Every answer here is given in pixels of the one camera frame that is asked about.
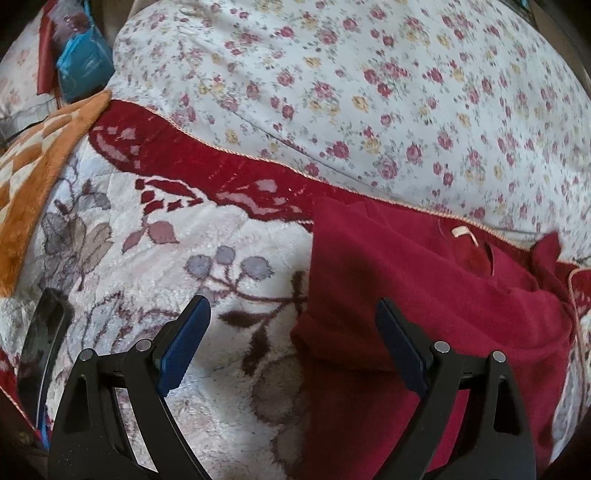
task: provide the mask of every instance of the floral pattern blanket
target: floral pattern blanket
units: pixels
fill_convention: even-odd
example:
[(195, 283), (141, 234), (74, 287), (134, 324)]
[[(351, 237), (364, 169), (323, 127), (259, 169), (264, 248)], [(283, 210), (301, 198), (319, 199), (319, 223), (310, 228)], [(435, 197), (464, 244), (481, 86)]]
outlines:
[(114, 61), (209, 143), (591, 254), (591, 100), (497, 0), (161, 0)]
[[(75, 310), (53, 371), (50, 419), (82, 349), (119, 352), (153, 338), (200, 293), (212, 323), (166, 398), (174, 418), (212, 478), (296, 478), (307, 410), (289, 331), (306, 303), (314, 199), (326, 196), (361, 197), (112, 102), (56, 184), (17, 294), (0, 302), (9, 320), (0, 330), (0, 385), (14, 395), (18, 352), (43, 287), (65, 292)], [(569, 288), (581, 327), (554, 422), (557, 448), (588, 402), (591, 270), (575, 269)], [(151, 466), (129, 399), (119, 402), (137, 458)]]

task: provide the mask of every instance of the red cloth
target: red cloth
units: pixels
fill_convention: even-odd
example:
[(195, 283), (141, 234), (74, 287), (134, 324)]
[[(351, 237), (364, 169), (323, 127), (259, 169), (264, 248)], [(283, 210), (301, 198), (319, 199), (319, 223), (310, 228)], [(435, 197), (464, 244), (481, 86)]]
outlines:
[[(458, 353), (507, 355), (528, 413), (538, 471), (552, 449), (574, 311), (556, 275), (556, 234), (529, 253), (458, 220), (367, 200), (322, 200), (314, 217), (308, 311), (292, 339), (300, 352), (310, 427), (301, 480), (372, 479), (412, 416), (416, 394), (393, 373), (374, 326), (379, 298)], [(430, 468), (451, 453), (466, 392)]]
[(57, 0), (49, 0), (43, 6), (43, 16), (39, 26), (39, 67), (37, 72), (37, 95), (51, 93), (53, 90), (56, 66), (53, 60), (51, 40), (54, 25), (47, 14), (55, 6)]

